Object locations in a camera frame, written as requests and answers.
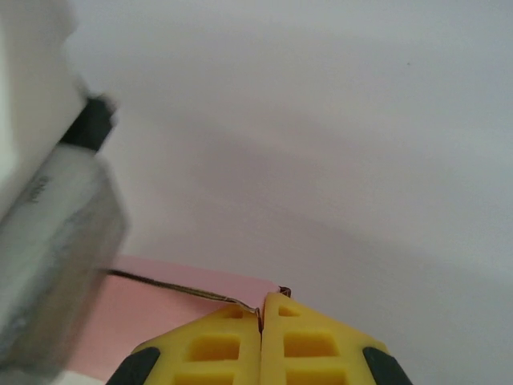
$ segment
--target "white wall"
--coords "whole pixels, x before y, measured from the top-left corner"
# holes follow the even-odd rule
[[[127,253],[271,278],[416,385],[513,375],[513,5],[77,0]]]

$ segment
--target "yellow plastic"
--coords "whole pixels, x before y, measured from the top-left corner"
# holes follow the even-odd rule
[[[265,303],[261,385],[375,385],[364,347],[386,346],[367,334],[280,294]]]
[[[144,385],[258,385],[261,335],[255,314],[230,305],[138,346],[160,357]]]

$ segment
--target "white background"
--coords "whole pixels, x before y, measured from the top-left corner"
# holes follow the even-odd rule
[[[513,377],[513,5],[76,1],[125,253],[269,278],[415,385]]]

